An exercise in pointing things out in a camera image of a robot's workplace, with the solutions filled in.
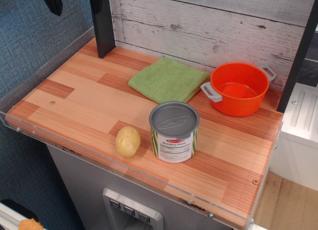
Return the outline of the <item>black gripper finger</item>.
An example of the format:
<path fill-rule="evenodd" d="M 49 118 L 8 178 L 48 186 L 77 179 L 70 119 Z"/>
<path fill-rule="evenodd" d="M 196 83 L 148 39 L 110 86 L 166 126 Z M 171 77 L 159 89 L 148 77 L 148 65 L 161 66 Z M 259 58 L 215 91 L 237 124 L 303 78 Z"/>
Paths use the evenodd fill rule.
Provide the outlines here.
<path fill-rule="evenodd" d="M 62 0 L 43 0 L 49 11 L 57 16 L 61 16 L 63 11 Z"/>
<path fill-rule="evenodd" d="M 100 13 L 102 11 L 102 0 L 91 0 L 94 13 Z"/>

